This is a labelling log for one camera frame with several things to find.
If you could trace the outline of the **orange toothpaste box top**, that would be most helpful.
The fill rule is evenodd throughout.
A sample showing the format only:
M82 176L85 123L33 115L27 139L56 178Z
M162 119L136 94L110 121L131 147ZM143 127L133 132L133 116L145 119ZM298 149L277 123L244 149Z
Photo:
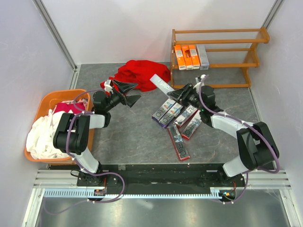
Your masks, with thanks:
M190 56L193 64L193 69L200 69L200 60L195 45L189 45Z

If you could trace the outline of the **purple R&O box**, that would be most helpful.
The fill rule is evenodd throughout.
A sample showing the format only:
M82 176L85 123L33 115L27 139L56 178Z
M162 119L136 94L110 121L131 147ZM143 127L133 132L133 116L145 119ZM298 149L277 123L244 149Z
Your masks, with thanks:
M159 120L169 111L169 109L175 104L176 102L172 99L167 99L161 107L152 115L152 119L156 122Z
M159 120L159 124L163 128L166 128L171 123L171 121L180 114L182 109L183 109L182 105L180 105L179 103L175 103L168 110L168 112L166 112L165 115Z

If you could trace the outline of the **red cloth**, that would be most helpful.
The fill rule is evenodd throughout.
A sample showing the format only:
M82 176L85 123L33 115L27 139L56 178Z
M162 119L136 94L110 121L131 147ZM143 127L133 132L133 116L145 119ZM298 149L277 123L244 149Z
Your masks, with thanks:
M156 89L156 86L150 82L150 78L154 74L157 74L165 82L170 81L170 70L166 65L148 60L130 60L125 65L118 68L117 73L114 76L110 76L108 79L111 79L112 83L113 80L125 83L137 83L138 86L135 89L147 92ZM100 83L100 86L103 89L104 82ZM118 90L114 83L112 84L112 87L113 89Z

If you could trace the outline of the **orange toothpaste box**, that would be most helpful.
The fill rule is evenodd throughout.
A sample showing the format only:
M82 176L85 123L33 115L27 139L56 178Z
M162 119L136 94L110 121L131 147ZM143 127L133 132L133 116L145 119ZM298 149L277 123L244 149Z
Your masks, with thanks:
M175 45L174 46L174 52L177 58L177 63L178 63L178 69L179 70L185 70L186 69L186 64L183 56L183 52L181 49L180 45Z
M193 64L193 69L200 69L200 60L195 45L189 45L190 56Z

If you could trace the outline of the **red r&o box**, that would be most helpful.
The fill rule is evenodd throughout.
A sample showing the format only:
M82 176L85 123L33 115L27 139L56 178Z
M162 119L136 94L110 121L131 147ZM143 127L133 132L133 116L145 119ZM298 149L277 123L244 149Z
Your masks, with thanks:
M188 150L185 147L185 143L183 141L183 137L181 136L176 125L169 126L168 132L174 146L177 157L180 161L184 161L190 158Z
M200 126L202 120L200 118L200 115L194 116L191 121L188 123L188 125L185 127L185 129L182 131L181 135L185 140L190 140L194 132L197 130L197 128Z
M178 128L182 127L190 117L197 112L197 109L189 105L175 120L174 123Z

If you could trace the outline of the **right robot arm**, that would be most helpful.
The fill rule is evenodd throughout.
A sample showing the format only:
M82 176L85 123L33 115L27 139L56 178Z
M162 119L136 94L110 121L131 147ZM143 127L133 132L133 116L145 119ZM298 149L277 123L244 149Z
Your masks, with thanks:
M199 110L204 124L236 138L239 155L218 168L216 179L220 185L228 186L235 176L257 169L271 174L280 171L279 151L267 124L246 122L227 114L216 105L213 87L186 84L167 95L178 104Z

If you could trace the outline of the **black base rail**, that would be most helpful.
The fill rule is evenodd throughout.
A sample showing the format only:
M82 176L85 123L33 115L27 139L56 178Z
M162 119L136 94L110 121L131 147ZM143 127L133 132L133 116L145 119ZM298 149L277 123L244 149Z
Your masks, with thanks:
M112 172L115 174L106 175L105 184L101 186L118 187L125 190L139 186L151 187L151 185L157 184L160 188L168 188L169 191L184 186L197 192L200 188L231 186L240 188L245 185L242 175L235 176L225 182L217 181L216 174L220 166L222 164L103 165L104 173Z

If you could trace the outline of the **magenta cloth in basket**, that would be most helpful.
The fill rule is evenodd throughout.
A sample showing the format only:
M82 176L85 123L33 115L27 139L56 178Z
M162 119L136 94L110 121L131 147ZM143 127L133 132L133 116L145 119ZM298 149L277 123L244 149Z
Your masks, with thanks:
M84 110L86 110L86 104L84 102L76 102L75 104L73 104L73 102L60 102L55 106L53 113L65 112L78 114Z

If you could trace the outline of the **red R&O box bottom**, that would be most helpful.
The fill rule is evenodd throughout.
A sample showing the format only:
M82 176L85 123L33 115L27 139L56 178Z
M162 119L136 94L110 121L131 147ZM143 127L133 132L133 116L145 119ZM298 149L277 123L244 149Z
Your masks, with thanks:
M185 147L185 143L183 141L183 137L181 136L176 125L169 126L168 132L174 146L177 157L180 161L184 161L190 158L188 150Z

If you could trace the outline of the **wooden two-tier shelf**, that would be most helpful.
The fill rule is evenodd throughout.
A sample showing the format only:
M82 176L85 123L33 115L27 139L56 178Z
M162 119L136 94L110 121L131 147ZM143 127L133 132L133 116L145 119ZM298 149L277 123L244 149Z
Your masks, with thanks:
M175 81L174 70L179 69L175 55L175 46L203 45L209 62L209 68L240 68L244 83L230 82L212 84L214 88L251 87L250 68L257 68L260 61L257 46L267 44L270 36L267 29L210 29L210 30L172 30L170 50L170 81L173 88L181 88Z

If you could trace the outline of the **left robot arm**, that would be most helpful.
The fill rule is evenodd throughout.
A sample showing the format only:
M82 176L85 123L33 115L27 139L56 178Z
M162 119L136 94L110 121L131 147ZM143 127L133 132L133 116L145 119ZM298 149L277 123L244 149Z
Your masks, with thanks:
M89 131L106 128L111 120L109 111L118 104L132 107L141 96L128 96L127 93L136 86L137 83L109 79L105 82L103 90L94 91L91 111L62 114L53 138L53 146L68 154L80 167L78 186L105 184L106 177L103 175L102 164L93 157L88 148Z

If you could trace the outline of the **white cloth in basket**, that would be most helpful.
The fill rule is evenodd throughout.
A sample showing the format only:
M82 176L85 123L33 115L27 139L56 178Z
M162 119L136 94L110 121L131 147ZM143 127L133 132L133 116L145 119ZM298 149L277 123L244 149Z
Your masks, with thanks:
M38 118L27 135L26 149L33 159L59 159L68 155L53 145L59 121L64 111L53 113L50 109L48 115Z

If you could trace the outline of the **orange toothpaste box windowed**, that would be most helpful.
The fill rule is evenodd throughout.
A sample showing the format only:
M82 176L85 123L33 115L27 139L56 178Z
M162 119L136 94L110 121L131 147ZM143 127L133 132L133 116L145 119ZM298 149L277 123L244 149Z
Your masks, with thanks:
M192 70L193 69L193 63L190 55L190 50L188 45L183 45L181 46L185 65L186 65L186 70Z

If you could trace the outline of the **silver toothpaste box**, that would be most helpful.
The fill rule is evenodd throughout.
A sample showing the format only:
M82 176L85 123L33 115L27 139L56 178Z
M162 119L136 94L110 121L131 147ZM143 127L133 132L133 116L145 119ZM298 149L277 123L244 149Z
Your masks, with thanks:
M208 70L210 64L207 57L205 46L203 44L198 44L196 46L196 49L200 60L200 70Z
M159 77L157 74L154 74L150 78L150 82L153 83L166 96L168 96L168 92L175 90L167 82L165 82L161 77Z

